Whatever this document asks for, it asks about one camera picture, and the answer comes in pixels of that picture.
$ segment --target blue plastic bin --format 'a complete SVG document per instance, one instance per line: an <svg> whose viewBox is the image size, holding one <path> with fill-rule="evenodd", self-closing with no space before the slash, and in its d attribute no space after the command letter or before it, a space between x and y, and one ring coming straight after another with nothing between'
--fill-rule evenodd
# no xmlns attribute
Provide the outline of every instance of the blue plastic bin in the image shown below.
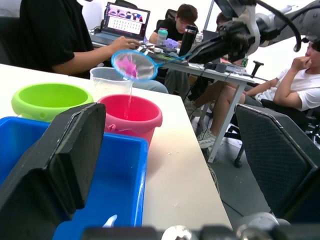
<svg viewBox="0 0 320 240"><path fill-rule="evenodd" d="M19 117L0 119L0 185L48 123ZM61 223L53 240L80 240L87 227L102 227L113 215L115 226L141 226L148 144L144 139L105 133L84 209Z"/></svg>

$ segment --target laptop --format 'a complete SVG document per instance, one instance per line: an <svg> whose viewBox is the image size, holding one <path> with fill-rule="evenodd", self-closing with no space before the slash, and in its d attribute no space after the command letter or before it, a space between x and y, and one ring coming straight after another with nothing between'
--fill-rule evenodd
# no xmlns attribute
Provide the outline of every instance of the laptop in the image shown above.
<svg viewBox="0 0 320 240"><path fill-rule="evenodd" d="M91 41L102 45L110 45L121 36L143 41L149 17L150 11L148 10L108 2L101 32L91 35Z"/></svg>
<svg viewBox="0 0 320 240"><path fill-rule="evenodd" d="M203 41L206 42L211 39L219 37L219 33L215 31L203 30Z"/></svg>

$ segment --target black thermos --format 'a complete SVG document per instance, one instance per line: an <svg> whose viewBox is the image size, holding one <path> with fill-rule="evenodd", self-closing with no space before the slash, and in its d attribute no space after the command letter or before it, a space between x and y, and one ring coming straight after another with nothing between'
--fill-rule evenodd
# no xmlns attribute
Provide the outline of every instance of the black thermos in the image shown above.
<svg viewBox="0 0 320 240"><path fill-rule="evenodd" d="M185 26L182 44L180 48L179 56L186 55L194 44L197 35L197 27L192 25Z"/></svg>

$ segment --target gray shorts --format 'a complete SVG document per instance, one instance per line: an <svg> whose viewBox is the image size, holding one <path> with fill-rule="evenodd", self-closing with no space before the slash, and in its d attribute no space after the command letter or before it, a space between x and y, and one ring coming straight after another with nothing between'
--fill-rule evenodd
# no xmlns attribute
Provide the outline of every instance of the gray shorts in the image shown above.
<svg viewBox="0 0 320 240"><path fill-rule="evenodd" d="M264 106L254 96L245 95L244 104L263 108Z"/></svg>

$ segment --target black t-shirt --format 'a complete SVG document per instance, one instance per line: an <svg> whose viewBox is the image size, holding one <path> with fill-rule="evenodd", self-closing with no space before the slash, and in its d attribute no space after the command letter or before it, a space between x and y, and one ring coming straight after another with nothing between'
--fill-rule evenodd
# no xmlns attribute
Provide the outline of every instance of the black t-shirt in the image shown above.
<svg viewBox="0 0 320 240"><path fill-rule="evenodd" d="M162 20L159 25L157 26L156 30L154 30L155 33L158 33L159 29L167 29L168 31L168 39L172 39L175 41L182 41L182 38L184 36L183 33L179 33L176 28L176 21L173 19L165 19Z"/></svg>
<svg viewBox="0 0 320 240"><path fill-rule="evenodd" d="M52 72L52 66L74 58L74 53L93 50L77 0L22 0L20 22L26 44L35 59L29 67ZM89 78L89 71L76 77Z"/></svg>

